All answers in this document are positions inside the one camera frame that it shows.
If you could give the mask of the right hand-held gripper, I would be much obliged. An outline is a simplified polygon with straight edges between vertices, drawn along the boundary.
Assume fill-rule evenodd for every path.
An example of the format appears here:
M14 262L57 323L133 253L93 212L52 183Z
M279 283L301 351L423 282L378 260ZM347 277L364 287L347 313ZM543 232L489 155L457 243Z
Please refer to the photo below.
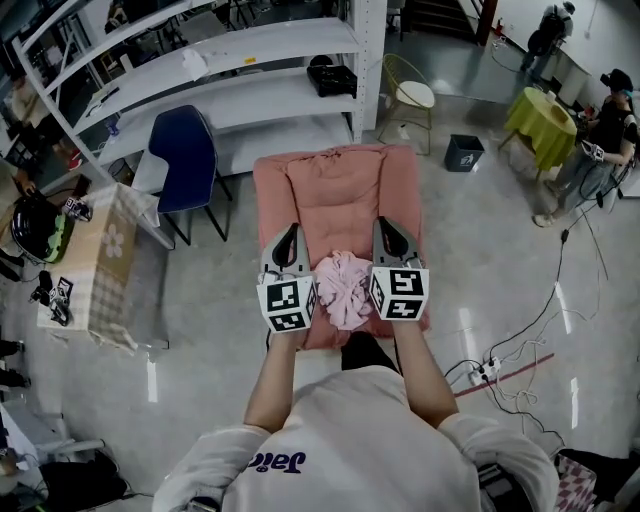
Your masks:
M428 302L429 270L419 258L416 239L400 223L379 216L373 224L372 256L369 295L379 318L418 321Z

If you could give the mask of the pink cloth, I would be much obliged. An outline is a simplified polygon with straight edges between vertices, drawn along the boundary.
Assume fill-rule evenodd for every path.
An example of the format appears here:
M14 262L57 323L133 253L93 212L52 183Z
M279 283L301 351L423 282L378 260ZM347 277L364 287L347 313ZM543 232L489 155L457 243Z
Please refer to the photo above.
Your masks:
M317 264L319 300L338 330L354 331L368 321L373 311L368 292L371 265L349 251L334 251Z

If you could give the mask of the pink upholstered lounge chair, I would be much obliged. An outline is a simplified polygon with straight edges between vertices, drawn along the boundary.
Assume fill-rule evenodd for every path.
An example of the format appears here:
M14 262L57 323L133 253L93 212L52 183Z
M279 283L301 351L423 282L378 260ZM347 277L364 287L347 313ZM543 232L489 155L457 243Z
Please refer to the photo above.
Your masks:
M262 253L298 224L309 266L336 251L373 258L374 223L396 223L424 255L415 153L402 145L352 145L261 157L253 167Z

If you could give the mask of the person's right forearm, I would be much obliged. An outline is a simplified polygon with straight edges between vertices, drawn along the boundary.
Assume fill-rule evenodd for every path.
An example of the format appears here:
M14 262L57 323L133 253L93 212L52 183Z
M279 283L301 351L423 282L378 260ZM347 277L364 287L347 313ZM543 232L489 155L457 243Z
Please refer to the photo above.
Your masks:
M439 368L418 322L393 322L398 361L410 409L434 428L459 412L453 391Z

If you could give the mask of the person's black trousers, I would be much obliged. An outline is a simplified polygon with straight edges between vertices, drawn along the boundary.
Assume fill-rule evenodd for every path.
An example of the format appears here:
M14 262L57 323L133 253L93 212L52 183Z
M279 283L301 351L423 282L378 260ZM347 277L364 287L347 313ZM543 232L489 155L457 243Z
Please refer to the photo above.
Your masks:
M352 332L341 347L341 370L349 371L380 366L399 373L392 359L384 352L375 337L364 331Z

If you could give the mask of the blue chair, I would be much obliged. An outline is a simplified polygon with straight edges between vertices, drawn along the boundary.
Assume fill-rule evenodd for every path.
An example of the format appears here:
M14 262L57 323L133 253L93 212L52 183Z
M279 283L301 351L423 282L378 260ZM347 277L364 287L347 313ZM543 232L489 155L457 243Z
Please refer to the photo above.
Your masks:
M157 211L174 232L186 245L190 245L190 239L178 227L173 216L202 209L221 239L226 240L227 234L209 204L215 185L220 186L228 201L233 197L218 170L213 136L203 114L193 105L179 106L159 114L152 128L148 150L168 165Z

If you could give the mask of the white power strip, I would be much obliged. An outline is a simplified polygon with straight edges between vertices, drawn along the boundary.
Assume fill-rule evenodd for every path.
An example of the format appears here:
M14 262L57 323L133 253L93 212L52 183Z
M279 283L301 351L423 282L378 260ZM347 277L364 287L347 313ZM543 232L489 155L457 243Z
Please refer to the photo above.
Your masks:
M473 386L480 386L486 381L495 380L500 369L500 359L493 357L488 362L480 363L478 366L475 366L469 373L469 381Z

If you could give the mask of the white metal shelving unit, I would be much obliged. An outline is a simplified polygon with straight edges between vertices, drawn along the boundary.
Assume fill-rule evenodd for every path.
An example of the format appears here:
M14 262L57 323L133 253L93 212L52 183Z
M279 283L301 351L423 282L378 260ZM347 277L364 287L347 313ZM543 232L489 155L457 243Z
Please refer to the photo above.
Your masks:
M91 69L96 58L143 30L207 0L179 0L133 24L112 31L103 42L82 48L64 61L44 84L28 58L29 50L56 23L67 20L85 0L66 0L28 39L14 39L16 56L37 94L79 146L82 172L107 182L109 165L146 154L156 117L183 105L195 106L219 137L226 174L251 170L256 159L289 151L317 151L358 144L374 127L385 39L384 0L343 0L340 17L302 19L252 26L191 45L206 60L208 74L191 81L182 52L166 53L103 85L76 121L61 112L58 96L75 74ZM357 96L319 97L306 69L344 65L357 77ZM118 117L117 137L105 126Z

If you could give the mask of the black tray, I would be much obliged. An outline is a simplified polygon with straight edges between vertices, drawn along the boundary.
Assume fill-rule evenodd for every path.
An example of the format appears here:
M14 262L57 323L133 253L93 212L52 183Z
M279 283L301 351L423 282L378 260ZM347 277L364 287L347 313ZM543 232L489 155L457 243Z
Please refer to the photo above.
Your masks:
M309 66L306 72L319 97L357 96L357 77L344 65Z

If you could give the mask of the white crumpled bag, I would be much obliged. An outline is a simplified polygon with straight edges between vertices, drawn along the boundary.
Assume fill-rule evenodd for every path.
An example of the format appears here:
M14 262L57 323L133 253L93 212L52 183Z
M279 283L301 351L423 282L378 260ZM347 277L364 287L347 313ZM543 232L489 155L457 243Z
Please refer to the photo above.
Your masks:
M208 65L203 56L194 49L184 49L182 66L191 81L197 81L208 74Z

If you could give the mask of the idle hand-held gripper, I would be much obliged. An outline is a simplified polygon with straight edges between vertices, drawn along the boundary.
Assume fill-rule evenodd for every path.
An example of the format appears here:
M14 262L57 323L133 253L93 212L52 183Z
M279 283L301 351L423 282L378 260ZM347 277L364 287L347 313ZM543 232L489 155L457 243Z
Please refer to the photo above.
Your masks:
M93 217L93 208L80 198L69 196L62 205L62 212L69 218L90 222Z
M72 319L70 311L72 289L73 284L66 278L60 277L54 284L51 274L42 270L38 274L38 286L31 293L29 301L48 308L51 312L51 320L66 327Z

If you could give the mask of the dark staircase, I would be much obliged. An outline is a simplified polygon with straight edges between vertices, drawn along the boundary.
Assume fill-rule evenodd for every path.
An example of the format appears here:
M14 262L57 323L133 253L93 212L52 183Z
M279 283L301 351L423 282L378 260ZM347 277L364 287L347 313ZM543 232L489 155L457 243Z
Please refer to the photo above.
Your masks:
M404 15L411 32L476 43L476 33L458 0L406 0Z

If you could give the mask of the black helmet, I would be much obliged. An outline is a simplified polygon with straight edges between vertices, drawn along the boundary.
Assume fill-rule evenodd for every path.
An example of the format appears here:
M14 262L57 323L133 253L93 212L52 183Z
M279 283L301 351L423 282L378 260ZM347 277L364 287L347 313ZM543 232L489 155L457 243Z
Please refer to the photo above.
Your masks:
M33 260L58 259L65 227L61 211L39 193L20 198L11 220L11 235L19 249Z

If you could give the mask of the black waist pack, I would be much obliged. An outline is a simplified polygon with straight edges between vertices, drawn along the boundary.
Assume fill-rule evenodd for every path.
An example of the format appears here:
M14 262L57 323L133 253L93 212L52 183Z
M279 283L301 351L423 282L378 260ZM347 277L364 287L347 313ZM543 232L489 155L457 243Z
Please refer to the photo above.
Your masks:
M477 469L482 512L508 512L517 500L517 488L509 474L497 464Z

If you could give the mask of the black bag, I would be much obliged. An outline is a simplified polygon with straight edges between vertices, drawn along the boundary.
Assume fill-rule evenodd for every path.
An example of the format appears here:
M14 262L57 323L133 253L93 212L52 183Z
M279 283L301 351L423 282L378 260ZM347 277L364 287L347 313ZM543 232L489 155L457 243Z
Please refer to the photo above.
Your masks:
M53 512L82 512L122 498L128 485L117 465L97 451L88 462L50 462L40 467L47 506Z

